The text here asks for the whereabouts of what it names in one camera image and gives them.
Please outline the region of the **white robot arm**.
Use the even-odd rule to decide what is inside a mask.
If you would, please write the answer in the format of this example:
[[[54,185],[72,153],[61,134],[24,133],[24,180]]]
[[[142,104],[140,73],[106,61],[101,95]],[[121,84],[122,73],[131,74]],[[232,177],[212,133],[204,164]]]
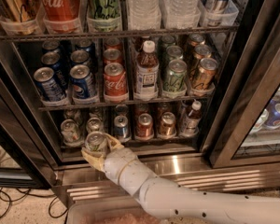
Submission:
[[[160,177],[133,151],[105,133],[81,153],[90,166],[122,187],[154,217],[196,217],[213,224],[280,224],[280,198],[202,192]]]

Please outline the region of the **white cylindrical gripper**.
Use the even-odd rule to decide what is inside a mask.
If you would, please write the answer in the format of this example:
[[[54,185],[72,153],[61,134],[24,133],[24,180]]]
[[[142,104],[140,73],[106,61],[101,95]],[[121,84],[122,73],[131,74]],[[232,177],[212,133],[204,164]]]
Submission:
[[[93,156],[83,148],[81,154],[85,161],[97,171],[105,171],[106,177],[121,186],[130,195],[137,195],[142,185],[157,175],[146,167],[138,157],[117,138],[105,134],[111,153],[106,158]]]

